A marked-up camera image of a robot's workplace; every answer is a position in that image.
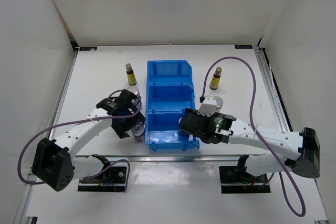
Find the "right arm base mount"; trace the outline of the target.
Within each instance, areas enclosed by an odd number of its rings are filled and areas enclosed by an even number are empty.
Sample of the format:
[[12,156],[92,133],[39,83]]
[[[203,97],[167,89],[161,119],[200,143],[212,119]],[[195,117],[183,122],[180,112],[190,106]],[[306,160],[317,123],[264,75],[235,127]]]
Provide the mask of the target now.
[[238,159],[235,166],[219,165],[219,179],[222,194],[267,194],[271,193],[267,174],[253,176],[246,172],[248,155]]

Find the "yellow label brown bottle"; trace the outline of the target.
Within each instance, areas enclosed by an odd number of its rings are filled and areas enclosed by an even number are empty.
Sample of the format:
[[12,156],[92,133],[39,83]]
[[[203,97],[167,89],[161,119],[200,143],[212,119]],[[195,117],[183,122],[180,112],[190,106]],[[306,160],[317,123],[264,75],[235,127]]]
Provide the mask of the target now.
[[222,68],[221,67],[217,67],[212,80],[210,82],[209,88],[212,90],[216,90],[218,88],[219,82],[220,82],[220,78],[221,78],[221,73],[222,73]]
[[134,71],[132,69],[132,66],[130,63],[127,63],[125,65],[126,67],[126,73],[127,73],[127,79],[128,79],[128,83],[130,86],[135,86],[136,85],[136,77],[134,75]]

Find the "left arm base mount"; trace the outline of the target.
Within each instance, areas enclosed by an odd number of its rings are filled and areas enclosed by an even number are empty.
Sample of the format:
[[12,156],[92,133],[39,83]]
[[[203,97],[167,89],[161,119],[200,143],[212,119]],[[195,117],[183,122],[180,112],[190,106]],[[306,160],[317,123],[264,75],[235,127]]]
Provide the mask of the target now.
[[103,173],[79,179],[77,191],[125,193],[128,187],[131,168],[129,161],[120,159],[111,162],[107,158],[97,154],[92,155],[92,157],[102,163]]

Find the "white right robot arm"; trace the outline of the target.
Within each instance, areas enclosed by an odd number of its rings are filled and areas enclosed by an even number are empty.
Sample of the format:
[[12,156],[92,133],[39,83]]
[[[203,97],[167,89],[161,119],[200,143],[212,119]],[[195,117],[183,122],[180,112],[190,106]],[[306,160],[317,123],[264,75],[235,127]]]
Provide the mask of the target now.
[[267,154],[246,154],[239,158],[234,174],[242,182],[285,170],[305,178],[320,176],[320,144],[311,128],[301,132],[257,129],[232,115],[205,116],[192,109],[186,109],[178,126],[205,144],[240,144],[267,150]]

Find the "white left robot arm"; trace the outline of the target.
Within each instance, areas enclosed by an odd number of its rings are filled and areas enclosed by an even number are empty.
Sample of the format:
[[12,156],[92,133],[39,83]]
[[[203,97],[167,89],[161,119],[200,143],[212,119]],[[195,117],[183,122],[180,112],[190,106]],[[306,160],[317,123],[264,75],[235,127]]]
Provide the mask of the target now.
[[65,189],[74,179],[109,181],[113,163],[101,155],[91,154],[84,159],[76,155],[91,140],[107,128],[112,128],[120,139],[138,124],[144,124],[141,96],[123,89],[117,97],[104,98],[88,116],[70,122],[72,128],[52,140],[42,139],[37,144],[32,172],[54,191]]

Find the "silver lid jar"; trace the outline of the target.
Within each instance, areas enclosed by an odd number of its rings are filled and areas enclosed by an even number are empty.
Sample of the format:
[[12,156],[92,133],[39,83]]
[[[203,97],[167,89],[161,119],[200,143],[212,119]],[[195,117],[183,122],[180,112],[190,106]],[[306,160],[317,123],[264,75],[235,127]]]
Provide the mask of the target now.
[[132,92],[133,94],[135,94],[137,98],[139,98],[141,96],[140,95],[140,90],[137,86],[128,86],[127,90]]
[[220,113],[221,109],[222,109],[222,107],[224,105],[224,101],[219,96],[214,96],[214,98],[215,98],[215,101],[216,101],[216,113]]

